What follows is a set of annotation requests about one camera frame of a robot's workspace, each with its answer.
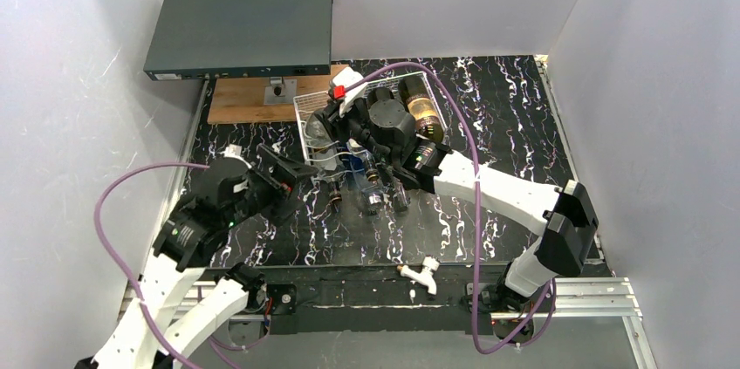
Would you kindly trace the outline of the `dark green wine bottle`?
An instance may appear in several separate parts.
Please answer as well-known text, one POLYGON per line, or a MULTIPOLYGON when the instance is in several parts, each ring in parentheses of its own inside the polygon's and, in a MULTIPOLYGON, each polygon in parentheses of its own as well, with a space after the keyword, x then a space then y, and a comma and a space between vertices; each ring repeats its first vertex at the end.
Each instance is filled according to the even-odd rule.
POLYGON ((398 92, 408 112, 415 119, 416 132, 429 140, 442 143, 445 136, 442 121, 423 78, 420 75, 403 78, 398 84, 398 92))

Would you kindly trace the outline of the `tall clear bottle black label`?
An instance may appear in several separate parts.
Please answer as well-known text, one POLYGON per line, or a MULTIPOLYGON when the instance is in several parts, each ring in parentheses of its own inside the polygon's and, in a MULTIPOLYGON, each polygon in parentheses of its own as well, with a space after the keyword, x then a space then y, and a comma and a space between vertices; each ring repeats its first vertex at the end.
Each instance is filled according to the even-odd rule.
POLYGON ((312 113, 304 125, 306 146, 314 150, 326 150, 334 144, 316 113, 312 113))

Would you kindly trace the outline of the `blue square glass bottle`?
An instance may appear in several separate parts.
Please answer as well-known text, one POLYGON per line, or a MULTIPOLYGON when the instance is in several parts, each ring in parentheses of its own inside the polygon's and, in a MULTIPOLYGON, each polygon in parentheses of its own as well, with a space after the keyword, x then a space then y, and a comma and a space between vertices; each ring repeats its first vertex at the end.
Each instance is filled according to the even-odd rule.
POLYGON ((350 164, 351 155, 346 153, 342 163, 348 172, 348 186, 355 194, 362 210, 367 215, 376 215, 384 204, 384 194, 380 181, 369 183, 362 172, 355 172, 350 164))

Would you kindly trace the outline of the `square clear bottle gold label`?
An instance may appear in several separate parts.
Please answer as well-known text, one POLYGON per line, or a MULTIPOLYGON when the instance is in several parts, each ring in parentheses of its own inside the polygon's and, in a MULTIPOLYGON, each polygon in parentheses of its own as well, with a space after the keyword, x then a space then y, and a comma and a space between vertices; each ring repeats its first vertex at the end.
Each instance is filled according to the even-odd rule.
POLYGON ((346 146, 351 155, 350 164, 353 170, 362 172, 369 183, 378 183, 380 171, 372 154, 354 139, 350 139, 346 146))

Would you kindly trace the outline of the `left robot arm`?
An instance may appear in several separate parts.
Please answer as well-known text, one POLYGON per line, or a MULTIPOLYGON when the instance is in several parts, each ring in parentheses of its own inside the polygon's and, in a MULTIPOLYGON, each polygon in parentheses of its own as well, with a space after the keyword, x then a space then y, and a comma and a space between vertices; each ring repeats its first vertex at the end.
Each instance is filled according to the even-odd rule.
POLYGON ((102 228, 106 198, 125 180, 159 167, 136 168, 104 189, 95 204, 93 222, 100 243, 134 289, 113 334, 78 368, 194 367, 189 356, 230 317, 248 307, 264 288, 264 274, 244 263, 227 270, 216 287, 181 318, 182 300, 238 224, 261 215, 278 225, 298 209, 299 187, 318 173, 316 167, 258 147, 259 164, 246 161, 235 146, 200 170, 192 187, 177 201, 151 245, 146 265, 135 275, 109 242, 102 228))

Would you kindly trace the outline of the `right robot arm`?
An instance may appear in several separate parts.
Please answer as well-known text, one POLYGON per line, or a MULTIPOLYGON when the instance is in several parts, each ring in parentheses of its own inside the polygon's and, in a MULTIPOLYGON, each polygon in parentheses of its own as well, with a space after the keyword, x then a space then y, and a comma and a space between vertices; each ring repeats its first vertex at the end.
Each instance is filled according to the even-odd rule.
POLYGON ((406 190, 474 202, 538 236, 508 267, 497 293, 523 300, 555 276, 580 275, 598 227, 586 188, 536 183, 483 167, 450 147, 420 136, 396 99, 331 100, 315 113, 333 140, 354 140, 391 168, 406 190))

